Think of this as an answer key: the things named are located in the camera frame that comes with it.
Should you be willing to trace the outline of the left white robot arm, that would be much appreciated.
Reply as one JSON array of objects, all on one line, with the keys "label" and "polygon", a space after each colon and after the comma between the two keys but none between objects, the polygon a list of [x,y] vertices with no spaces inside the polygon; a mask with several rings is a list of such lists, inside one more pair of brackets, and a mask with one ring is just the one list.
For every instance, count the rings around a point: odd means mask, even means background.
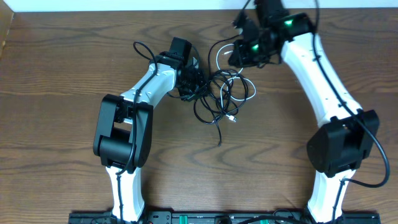
[{"label": "left white robot arm", "polygon": [[93,153],[111,179],[112,223],[138,223],[144,212],[141,169],[151,149],[155,107],[174,88],[182,101],[200,94],[203,75],[192,50],[189,41],[173,38],[168,51],[146,58],[148,70],[131,89],[101,101]]}]

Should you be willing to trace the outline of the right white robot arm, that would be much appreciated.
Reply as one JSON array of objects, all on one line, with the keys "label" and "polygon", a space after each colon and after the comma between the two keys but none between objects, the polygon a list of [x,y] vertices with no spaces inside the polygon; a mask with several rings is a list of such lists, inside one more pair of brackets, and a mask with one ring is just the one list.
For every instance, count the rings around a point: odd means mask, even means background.
[{"label": "right white robot arm", "polygon": [[375,111],[365,111],[342,84],[322,47],[318,23],[306,13],[291,14],[280,1],[256,1],[257,21],[240,11],[233,26],[228,63],[237,68],[263,67],[277,56],[301,84],[315,114],[318,131],[307,143],[315,169],[305,216],[310,223],[379,223],[374,213],[344,212],[347,185],[371,152],[379,128]]}]

